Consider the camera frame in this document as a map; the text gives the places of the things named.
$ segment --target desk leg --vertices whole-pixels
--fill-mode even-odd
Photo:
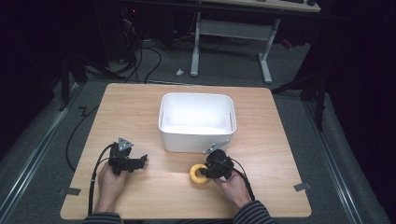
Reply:
[[[265,46],[264,53],[259,53],[260,65],[262,66],[262,75],[264,76],[264,81],[267,84],[272,83],[270,70],[268,69],[267,57],[270,52],[271,46],[274,42],[274,38],[276,35],[277,27],[279,26],[280,19],[275,20],[273,27],[271,29],[271,33],[267,40],[267,45]]]
[[[201,12],[197,12],[197,22],[195,24],[195,45],[194,45],[194,52],[192,53],[192,62],[191,62],[192,77],[198,76],[200,32],[201,32]]]

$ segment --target sleeve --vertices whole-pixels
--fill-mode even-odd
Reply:
[[[274,224],[267,208],[260,202],[246,204],[233,218],[234,224]]]
[[[87,216],[82,223],[120,224],[121,218],[119,214],[115,213],[95,213]]]

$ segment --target metal stand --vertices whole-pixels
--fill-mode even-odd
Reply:
[[[64,110],[70,98],[70,85],[69,85],[69,73],[73,76],[74,80],[79,84],[83,85],[88,81],[87,74],[85,72],[84,65],[90,65],[94,69],[98,70],[107,77],[112,77],[115,79],[124,79],[124,77],[118,76],[117,74],[111,72],[110,70],[104,68],[98,63],[95,63],[81,55],[77,55],[73,52],[67,52],[62,61],[62,97],[64,100],[61,106],[61,111]]]
[[[266,40],[263,53],[259,53],[259,61],[262,66],[262,75],[267,84],[272,83],[271,74],[268,68],[267,57],[276,36],[280,19],[276,19],[272,26],[246,24],[229,21],[201,20],[201,12],[197,12],[195,26],[195,45],[192,53],[191,76],[198,76],[199,66],[199,39],[200,35],[219,35],[237,37],[245,39]]]
[[[327,81],[337,64],[337,56],[341,54],[342,43],[347,41],[347,34],[340,34],[339,26],[326,24],[320,28],[318,36],[312,43],[296,78],[279,88],[273,89],[272,94],[278,94],[288,89],[302,89],[302,101],[316,100],[315,120],[318,129],[323,131],[322,116]]]

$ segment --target black tape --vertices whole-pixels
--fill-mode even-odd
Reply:
[[[79,192],[81,191],[81,189],[73,189],[73,188],[61,188],[58,192],[59,195],[66,195],[66,194],[70,194],[70,195],[79,195]]]
[[[311,189],[311,185],[309,183],[301,183],[294,186],[295,190],[298,192],[300,190],[309,190]]]

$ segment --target white container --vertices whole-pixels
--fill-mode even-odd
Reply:
[[[158,126],[166,150],[203,153],[213,144],[231,140],[236,130],[233,100],[220,94],[167,93]]]

